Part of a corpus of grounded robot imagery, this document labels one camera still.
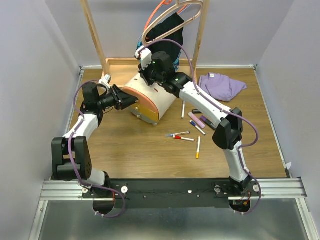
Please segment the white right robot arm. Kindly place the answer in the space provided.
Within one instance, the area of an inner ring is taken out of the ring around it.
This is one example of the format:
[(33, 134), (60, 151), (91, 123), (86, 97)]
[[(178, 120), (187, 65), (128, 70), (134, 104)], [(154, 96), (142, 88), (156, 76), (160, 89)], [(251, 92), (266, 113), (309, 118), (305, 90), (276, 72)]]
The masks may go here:
[(236, 196), (247, 192), (252, 178), (241, 149), (242, 112), (222, 105), (200, 89), (190, 76), (176, 72), (171, 57), (164, 51), (151, 53), (143, 48), (136, 51), (135, 57), (140, 60), (139, 73), (148, 86), (158, 84), (176, 98), (192, 104), (214, 124), (216, 129), (212, 140), (223, 150), (229, 167), (230, 185), (227, 190)]

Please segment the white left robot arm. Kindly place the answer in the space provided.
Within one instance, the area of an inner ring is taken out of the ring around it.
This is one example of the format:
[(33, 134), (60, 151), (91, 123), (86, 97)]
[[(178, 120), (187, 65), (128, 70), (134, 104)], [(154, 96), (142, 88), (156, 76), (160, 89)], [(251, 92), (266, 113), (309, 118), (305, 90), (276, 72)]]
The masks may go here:
[(105, 110), (124, 110), (139, 99), (115, 84), (108, 87), (95, 80), (84, 83), (81, 90), (83, 102), (80, 108), (74, 108), (79, 113), (76, 124), (51, 142), (53, 179), (79, 180), (83, 186), (94, 186), (93, 191), (104, 198), (110, 194), (111, 185), (107, 182), (107, 173), (93, 168), (88, 140), (100, 126)]

